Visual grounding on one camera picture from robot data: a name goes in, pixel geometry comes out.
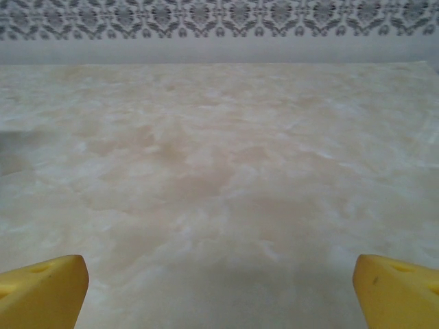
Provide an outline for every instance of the beige marble surface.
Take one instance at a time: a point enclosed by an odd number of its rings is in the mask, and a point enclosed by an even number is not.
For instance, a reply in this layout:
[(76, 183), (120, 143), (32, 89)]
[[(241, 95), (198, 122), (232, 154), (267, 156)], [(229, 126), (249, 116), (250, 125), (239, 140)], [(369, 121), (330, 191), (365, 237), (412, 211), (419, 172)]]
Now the beige marble surface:
[(78, 329), (365, 328), (361, 253), (439, 267), (424, 63), (0, 67), (0, 271), (84, 255)]

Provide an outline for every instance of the gray patterned wallpaper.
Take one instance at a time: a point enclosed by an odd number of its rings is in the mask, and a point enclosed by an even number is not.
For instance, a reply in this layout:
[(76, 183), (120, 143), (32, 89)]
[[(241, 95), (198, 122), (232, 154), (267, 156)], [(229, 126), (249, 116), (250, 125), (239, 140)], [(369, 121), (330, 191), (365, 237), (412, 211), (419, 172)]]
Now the gray patterned wallpaper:
[(0, 0), (0, 40), (411, 36), (439, 0)]

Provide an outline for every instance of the yellow plastic piece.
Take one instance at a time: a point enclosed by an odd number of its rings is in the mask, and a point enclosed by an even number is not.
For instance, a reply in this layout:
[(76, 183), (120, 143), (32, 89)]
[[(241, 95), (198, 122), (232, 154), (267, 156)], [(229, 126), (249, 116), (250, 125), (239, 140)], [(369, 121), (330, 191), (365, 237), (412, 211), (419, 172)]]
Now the yellow plastic piece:
[(361, 255), (353, 284), (370, 329), (439, 329), (439, 271)]
[(81, 256), (0, 274), (1, 329), (72, 329), (88, 288)]

